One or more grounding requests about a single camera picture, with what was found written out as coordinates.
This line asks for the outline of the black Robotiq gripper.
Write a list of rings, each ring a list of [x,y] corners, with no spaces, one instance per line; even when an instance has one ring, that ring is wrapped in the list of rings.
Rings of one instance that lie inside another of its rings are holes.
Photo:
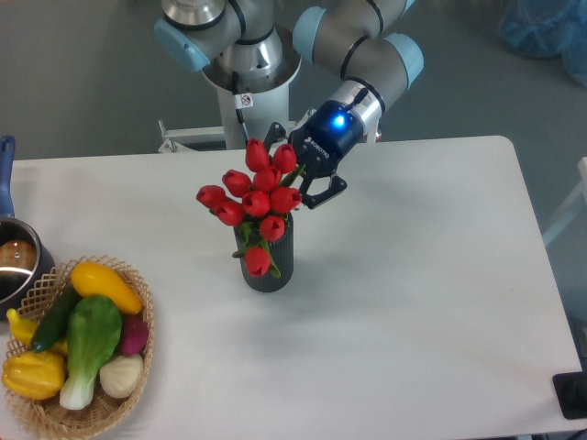
[[[297,164],[305,168],[304,180],[299,187],[302,204],[310,210],[343,193],[347,182],[334,174],[338,164],[364,135],[357,103],[328,100],[302,125],[294,129],[288,141],[293,146]],[[263,140],[266,149],[287,139],[286,128],[277,121],[271,123]],[[326,189],[310,194],[314,179],[330,177]]]

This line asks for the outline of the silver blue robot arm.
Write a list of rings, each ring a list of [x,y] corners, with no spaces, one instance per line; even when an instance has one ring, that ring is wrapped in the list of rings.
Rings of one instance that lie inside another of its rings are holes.
[[[350,1],[336,10],[313,6],[293,30],[279,26],[271,1],[165,1],[154,33],[186,70],[201,72],[217,92],[229,149],[251,138],[289,141],[305,169],[309,208],[346,189],[338,164],[360,141],[373,141],[380,118],[424,67],[421,49],[389,26],[407,1]],[[293,124],[289,85],[308,61],[341,84]]]

